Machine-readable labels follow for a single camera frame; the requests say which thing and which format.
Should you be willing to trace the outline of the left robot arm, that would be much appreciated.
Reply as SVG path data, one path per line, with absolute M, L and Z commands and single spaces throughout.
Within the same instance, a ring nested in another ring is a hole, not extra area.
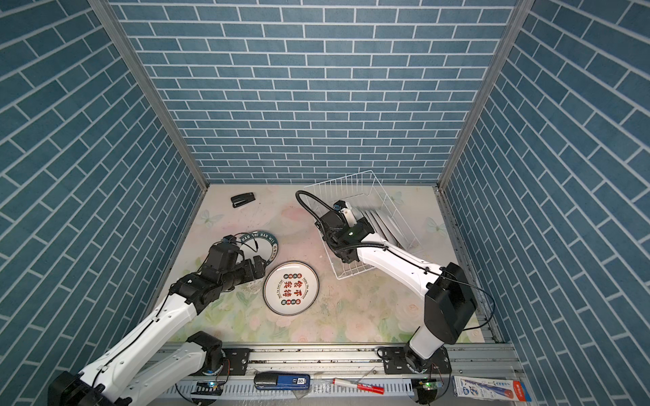
M 76 374 L 56 377 L 48 404 L 147 405 L 191 374 L 216 377 L 228 370 L 222 341 L 203 331 L 155 365 L 145 364 L 221 294 L 264 278 L 266 266 L 259 255 L 245 258 L 232 238 L 216 243 L 199 270 L 172 284 L 164 302 L 104 355 Z

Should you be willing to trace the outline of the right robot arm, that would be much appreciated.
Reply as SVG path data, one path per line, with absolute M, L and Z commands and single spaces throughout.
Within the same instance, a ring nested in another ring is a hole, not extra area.
M 365 218 L 351 210 L 329 211 L 316 220 L 326 246 L 343 262 L 360 262 L 388 274 L 418 295 L 423 303 L 422 324 L 405 348 L 405 362 L 423 373 L 433 355 L 455 344 L 477 309 L 477 298 L 464 270 L 426 262 L 377 233 Z

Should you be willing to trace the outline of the white wire dish rack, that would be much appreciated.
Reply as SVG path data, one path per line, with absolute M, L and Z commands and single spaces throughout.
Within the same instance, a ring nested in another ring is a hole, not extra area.
M 336 201 L 345 201 L 359 218 L 365 218 L 367 221 L 365 210 L 385 211 L 393 218 L 408 240 L 409 246 L 405 251 L 412 254 L 421 251 L 421 243 L 418 237 L 416 237 L 411 226 L 399 211 L 396 203 L 389 197 L 378 177 L 371 170 L 306 186 L 296 193 L 296 199 L 301 206 L 316 218 L 318 229 L 321 228 L 321 216 L 328 211 L 335 211 L 333 204 Z

